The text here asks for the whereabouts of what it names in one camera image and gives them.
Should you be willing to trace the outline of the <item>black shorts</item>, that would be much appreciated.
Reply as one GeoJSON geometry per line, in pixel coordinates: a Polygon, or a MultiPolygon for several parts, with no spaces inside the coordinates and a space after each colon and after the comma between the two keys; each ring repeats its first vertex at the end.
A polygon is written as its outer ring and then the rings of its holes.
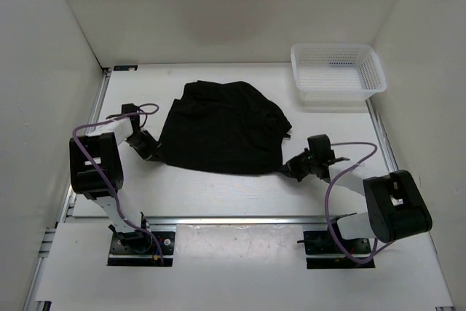
{"type": "Polygon", "coordinates": [[[247,82],[190,82],[168,112],[160,159],[209,173],[268,174],[282,166],[291,128],[282,109],[247,82]]]}

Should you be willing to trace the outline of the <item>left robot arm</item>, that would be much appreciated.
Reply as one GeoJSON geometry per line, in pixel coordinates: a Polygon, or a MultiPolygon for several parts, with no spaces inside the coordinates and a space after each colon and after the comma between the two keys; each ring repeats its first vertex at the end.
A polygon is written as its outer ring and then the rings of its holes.
{"type": "Polygon", "coordinates": [[[121,143],[127,143],[145,161],[159,148],[139,117],[112,117],[75,127],[69,141],[71,186],[103,209],[111,220],[109,229],[121,244],[144,253],[159,246],[159,241],[144,214],[122,193],[121,143]]]}

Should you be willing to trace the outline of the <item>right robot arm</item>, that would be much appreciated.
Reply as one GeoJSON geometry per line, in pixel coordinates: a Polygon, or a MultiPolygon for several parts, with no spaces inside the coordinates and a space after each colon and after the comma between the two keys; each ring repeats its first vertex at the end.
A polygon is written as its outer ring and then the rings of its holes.
{"type": "Polygon", "coordinates": [[[387,173],[346,157],[335,158],[333,151],[320,156],[305,149],[288,160],[280,173],[297,181],[314,175],[328,184],[328,191],[338,185],[364,197],[365,213],[330,220],[327,244],[335,252],[346,251],[355,239],[391,243],[429,232],[433,227],[432,216],[407,170],[387,173]]]}

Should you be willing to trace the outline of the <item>small dark label sticker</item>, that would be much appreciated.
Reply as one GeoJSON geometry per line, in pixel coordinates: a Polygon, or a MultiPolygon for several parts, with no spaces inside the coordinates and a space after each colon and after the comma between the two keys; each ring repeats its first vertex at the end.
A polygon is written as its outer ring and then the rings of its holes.
{"type": "Polygon", "coordinates": [[[116,65],[113,71],[137,71],[138,65],[116,65]]]}

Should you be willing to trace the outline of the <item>white plastic mesh basket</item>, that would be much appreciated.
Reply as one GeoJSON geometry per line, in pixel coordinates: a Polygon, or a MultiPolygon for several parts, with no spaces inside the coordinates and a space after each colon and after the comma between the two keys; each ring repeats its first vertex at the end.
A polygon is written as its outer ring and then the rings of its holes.
{"type": "Polygon", "coordinates": [[[295,44],[291,66],[304,103],[359,103],[387,89],[379,58],[366,44],[295,44]]]}

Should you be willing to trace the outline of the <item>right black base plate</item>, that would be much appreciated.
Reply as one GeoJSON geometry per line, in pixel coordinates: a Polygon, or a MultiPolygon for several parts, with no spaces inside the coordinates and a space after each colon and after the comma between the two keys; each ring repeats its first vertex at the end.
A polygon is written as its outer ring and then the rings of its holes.
{"type": "MultiPolygon", "coordinates": [[[[333,241],[328,231],[304,231],[303,238],[298,240],[304,246],[307,269],[373,269],[374,261],[357,264],[347,258],[333,241]]],[[[343,246],[361,259],[371,252],[368,239],[344,240],[343,246]]]]}

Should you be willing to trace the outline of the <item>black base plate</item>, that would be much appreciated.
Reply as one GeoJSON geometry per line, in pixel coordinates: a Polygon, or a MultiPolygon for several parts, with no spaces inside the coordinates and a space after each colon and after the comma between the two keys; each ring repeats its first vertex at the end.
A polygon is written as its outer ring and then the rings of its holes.
{"type": "Polygon", "coordinates": [[[137,232],[134,240],[122,240],[113,233],[107,265],[111,267],[172,267],[175,250],[175,231],[153,231],[159,245],[151,236],[137,232]]]}
{"type": "MultiPolygon", "coordinates": [[[[373,269],[374,261],[357,264],[347,258],[333,241],[328,231],[304,231],[303,238],[298,240],[304,246],[307,269],[373,269]]],[[[344,240],[343,246],[361,259],[371,252],[368,239],[344,240]]]]}

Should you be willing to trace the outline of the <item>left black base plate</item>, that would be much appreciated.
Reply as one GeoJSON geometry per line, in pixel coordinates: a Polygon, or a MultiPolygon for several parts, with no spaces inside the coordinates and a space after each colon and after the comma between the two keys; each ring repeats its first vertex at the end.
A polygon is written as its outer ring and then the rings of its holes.
{"type": "Polygon", "coordinates": [[[137,232],[134,240],[122,240],[113,233],[107,265],[111,267],[172,267],[175,250],[175,231],[153,231],[159,245],[151,236],[137,232]]]}

